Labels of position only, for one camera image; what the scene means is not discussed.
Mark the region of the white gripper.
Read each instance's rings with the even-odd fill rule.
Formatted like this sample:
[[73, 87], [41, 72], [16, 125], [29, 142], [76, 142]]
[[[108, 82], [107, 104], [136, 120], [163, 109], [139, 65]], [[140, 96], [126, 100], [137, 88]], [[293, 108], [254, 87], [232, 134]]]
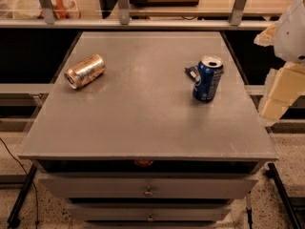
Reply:
[[305, 0], [294, 0], [277, 23], [255, 37], [254, 43], [274, 45], [274, 54], [290, 61], [279, 70], [270, 69], [265, 79], [258, 112], [261, 124], [272, 126], [305, 93]]

